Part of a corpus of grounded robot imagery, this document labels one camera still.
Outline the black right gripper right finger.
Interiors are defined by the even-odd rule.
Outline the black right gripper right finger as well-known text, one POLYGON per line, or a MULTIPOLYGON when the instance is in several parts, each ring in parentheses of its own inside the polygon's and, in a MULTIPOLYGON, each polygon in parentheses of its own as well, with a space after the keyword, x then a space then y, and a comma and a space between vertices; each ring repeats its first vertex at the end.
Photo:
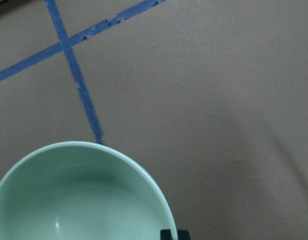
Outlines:
POLYGON ((178 229, 177 239, 178 240, 190 240, 190 233, 185 229, 178 229))

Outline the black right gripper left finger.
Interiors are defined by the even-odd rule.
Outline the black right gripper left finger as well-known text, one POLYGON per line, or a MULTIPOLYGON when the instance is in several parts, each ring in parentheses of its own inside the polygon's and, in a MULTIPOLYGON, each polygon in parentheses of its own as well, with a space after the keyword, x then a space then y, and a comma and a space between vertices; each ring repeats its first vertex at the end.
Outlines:
POLYGON ((172 240, 172 233, 170 229, 162 229, 160 231, 160 240, 172 240))

